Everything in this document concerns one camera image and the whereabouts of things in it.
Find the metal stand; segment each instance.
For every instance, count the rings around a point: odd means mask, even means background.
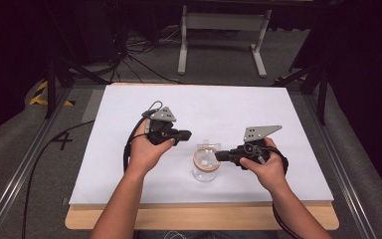
[[[304,95],[311,95],[315,87],[320,84],[318,92],[317,116],[322,125],[324,121],[325,98],[327,93],[327,77],[324,64],[313,65],[306,69],[302,69],[286,78],[279,78],[279,81],[274,83],[272,87],[284,87],[287,84],[306,75],[304,83],[299,90]]]
[[[256,62],[259,76],[267,76],[265,65],[260,55],[263,39],[269,25],[272,11],[266,11],[265,15],[238,15],[238,14],[209,14],[209,13],[188,13],[187,6],[182,8],[182,42],[179,53],[178,74],[184,75],[187,64],[187,30],[188,29],[218,29],[237,31],[259,31],[257,44],[252,44],[251,49]]]
[[[58,79],[63,88],[71,88],[75,82],[72,74],[69,71],[69,68],[76,70],[83,76],[93,80],[100,85],[110,85],[110,82],[96,76],[92,72],[70,61],[69,59],[58,56],[54,57],[48,63],[48,111],[46,113],[45,119],[48,119],[53,114],[57,106],[56,79]]]

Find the human hand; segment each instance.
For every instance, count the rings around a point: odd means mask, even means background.
[[[146,174],[157,164],[160,156],[175,143],[175,140],[172,138],[158,145],[153,145],[147,139],[146,134],[144,134],[145,123],[146,120],[135,131],[134,139],[131,143],[129,166],[126,171]]]
[[[267,146],[276,147],[271,138],[266,137],[265,141]],[[287,186],[282,159],[276,153],[271,151],[270,159],[264,165],[244,157],[240,159],[240,162],[257,176],[260,184],[269,192]]]

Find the white board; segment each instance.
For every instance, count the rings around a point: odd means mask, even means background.
[[[246,127],[280,124],[270,137],[289,161],[287,181],[302,201],[333,196],[286,89],[216,86],[107,86],[89,139],[71,205],[107,204],[123,176],[123,148],[141,114],[162,101],[177,118],[174,128],[192,132],[147,174],[141,203],[272,201],[250,171],[222,162],[217,177],[197,181],[192,158],[197,143],[220,142],[222,150],[243,144]]]

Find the person's left hand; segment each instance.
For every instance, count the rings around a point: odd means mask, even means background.
[[[159,161],[160,156],[175,143],[174,139],[168,139],[158,145],[153,145],[144,134],[146,120],[135,131],[135,139],[131,143],[131,155],[129,166],[126,171],[136,170],[146,174]]]

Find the transparent container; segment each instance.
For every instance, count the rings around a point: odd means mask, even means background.
[[[201,182],[210,182],[216,178],[220,161],[216,159],[215,152],[220,150],[220,143],[203,142],[197,144],[194,153],[192,174]]]

